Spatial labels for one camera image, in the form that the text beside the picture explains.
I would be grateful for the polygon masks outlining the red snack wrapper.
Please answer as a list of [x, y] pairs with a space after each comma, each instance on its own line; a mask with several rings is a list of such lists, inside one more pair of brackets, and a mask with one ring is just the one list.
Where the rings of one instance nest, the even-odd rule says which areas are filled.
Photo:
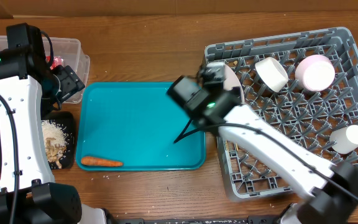
[[61, 58], [60, 56], [54, 56], [53, 58], [53, 63], [50, 66], [50, 69], [53, 70], [55, 67], [57, 67], [58, 65], [62, 65], [64, 66], [64, 59]]

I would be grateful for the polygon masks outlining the pink plate with food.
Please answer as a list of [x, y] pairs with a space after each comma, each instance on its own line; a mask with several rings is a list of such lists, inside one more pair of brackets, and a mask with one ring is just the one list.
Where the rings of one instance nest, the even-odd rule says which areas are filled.
[[244, 90], [237, 75], [225, 63], [223, 64], [223, 72], [224, 72], [223, 88], [227, 91], [230, 91], [234, 96], [238, 97], [241, 101], [241, 104], [244, 104], [245, 103]]

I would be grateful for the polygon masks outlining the rice and peanut scraps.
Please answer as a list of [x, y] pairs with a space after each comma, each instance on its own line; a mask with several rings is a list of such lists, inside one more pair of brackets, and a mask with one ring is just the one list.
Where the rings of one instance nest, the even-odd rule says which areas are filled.
[[63, 153], [67, 151], [68, 134], [64, 132], [65, 128], [62, 125], [54, 121], [42, 121], [41, 124], [47, 160], [55, 164], [57, 169], [61, 169], [60, 160], [65, 158]]

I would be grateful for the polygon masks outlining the white bowl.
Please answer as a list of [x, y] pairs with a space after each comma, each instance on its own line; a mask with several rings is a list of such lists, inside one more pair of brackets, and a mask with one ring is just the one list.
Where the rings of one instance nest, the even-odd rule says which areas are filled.
[[323, 91], [334, 81], [335, 69], [326, 56], [311, 55], [298, 64], [295, 78], [307, 91]]
[[283, 66], [273, 57], [267, 57], [255, 64], [260, 79], [278, 93], [287, 83], [288, 75]]

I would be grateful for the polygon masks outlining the orange carrot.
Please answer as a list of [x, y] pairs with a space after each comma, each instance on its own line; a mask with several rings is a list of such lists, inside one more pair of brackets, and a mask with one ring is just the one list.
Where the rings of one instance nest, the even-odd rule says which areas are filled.
[[109, 159], [102, 159], [98, 157], [86, 156], [81, 159], [81, 163], [85, 166], [97, 166], [97, 167], [121, 167], [123, 162], [112, 161]]

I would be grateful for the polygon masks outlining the small white cup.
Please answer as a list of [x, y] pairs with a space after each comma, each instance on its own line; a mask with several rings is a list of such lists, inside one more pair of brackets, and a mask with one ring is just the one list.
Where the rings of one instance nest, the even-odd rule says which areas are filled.
[[332, 148], [340, 154], [352, 152], [358, 147], [358, 125], [350, 125], [333, 131], [329, 141], [335, 142]]

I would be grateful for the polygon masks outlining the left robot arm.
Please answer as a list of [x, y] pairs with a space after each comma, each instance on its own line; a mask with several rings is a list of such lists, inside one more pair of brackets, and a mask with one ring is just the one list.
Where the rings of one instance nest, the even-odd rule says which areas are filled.
[[26, 23], [8, 26], [0, 51], [0, 223], [112, 223], [83, 204], [74, 186], [58, 184], [45, 153], [42, 116], [84, 88], [69, 66], [53, 66], [48, 35]]

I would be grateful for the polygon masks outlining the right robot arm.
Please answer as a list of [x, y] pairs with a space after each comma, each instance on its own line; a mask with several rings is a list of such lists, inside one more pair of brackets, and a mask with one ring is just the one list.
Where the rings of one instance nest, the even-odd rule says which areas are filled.
[[301, 203], [289, 205], [273, 223], [347, 223], [358, 206], [358, 171], [319, 157], [254, 113], [245, 103], [237, 75], [225, 63], [200, 67], [196, 80], [180, 76], [167, 95], [197, 131], [237, 144], [271, 168]]

